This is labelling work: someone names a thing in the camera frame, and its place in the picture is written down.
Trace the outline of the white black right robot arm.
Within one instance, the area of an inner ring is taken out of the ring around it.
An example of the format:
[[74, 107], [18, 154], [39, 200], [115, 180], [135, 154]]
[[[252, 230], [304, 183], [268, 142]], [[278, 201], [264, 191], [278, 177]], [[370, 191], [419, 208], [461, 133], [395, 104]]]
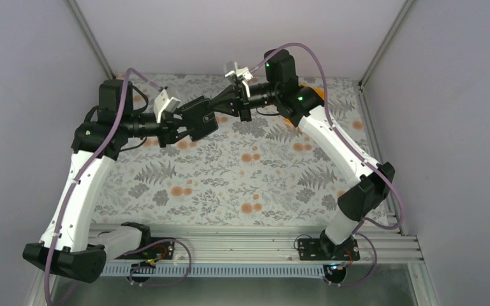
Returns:
[[354, 246], [357, 230], [367, 221], [392, 191], [395, 169], [390, 163], [379, 163], [342, 130], [332, 118], [326, 95], [299, 83], [295, 59], [284, 48], [265, 53], [261, 66], [267, 81], [251, 85], [253, 70], [230, 61], [225, 77], [230, 85], [211, 105], [216, 112], [251, 120], [251, 110], [274, 105], [278, 113], [316, 142], [346, 176], [350, 188], [337, 199], [333, 220], [308, 247], [317, 256], [336, 259]]

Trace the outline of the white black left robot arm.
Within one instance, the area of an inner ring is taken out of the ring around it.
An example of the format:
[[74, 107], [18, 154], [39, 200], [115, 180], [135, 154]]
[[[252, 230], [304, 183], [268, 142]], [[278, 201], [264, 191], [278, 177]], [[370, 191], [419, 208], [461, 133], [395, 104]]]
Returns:
[[131, 138], [159, 136], [165, 143], [180, 139], [171, 114], [181, 103], [168, 87], [152, 101], [154, 110], [134, 109], [140, 91], [131, 82], [106, 80], [99, 101], [76, 129], [68, 180], [56, 211], [40, 240], [27, 244], [23, 258], [44, 273], [92, 283], [105, 265], [123, 256], [142, 258], [148, 264], [168, 256], [168, 243], [156, 247], [148, 226], [125, 222], [117, 229], [89, 238], [94, 208], [108, 174]]

